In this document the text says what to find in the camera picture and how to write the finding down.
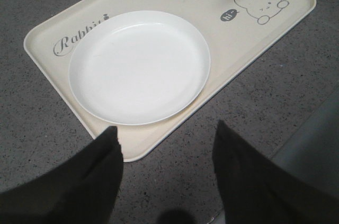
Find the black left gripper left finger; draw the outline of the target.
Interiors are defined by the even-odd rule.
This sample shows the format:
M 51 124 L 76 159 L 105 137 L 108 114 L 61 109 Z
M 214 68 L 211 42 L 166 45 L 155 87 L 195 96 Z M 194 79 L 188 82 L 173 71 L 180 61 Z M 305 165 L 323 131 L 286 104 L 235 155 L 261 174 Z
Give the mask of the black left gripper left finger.
M 48 173 L 1 193 L 1 223 L 108 223 L 123 174 L 110 126 Z

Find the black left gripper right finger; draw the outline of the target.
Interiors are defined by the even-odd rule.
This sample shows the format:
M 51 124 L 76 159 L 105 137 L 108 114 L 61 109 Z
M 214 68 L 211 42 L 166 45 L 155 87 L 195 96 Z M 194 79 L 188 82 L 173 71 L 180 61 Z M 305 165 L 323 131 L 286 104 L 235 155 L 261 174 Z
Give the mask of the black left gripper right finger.
M 226 223 L 338 223 L 338 199 L 293 177 L 220 120 L 213 166 Z

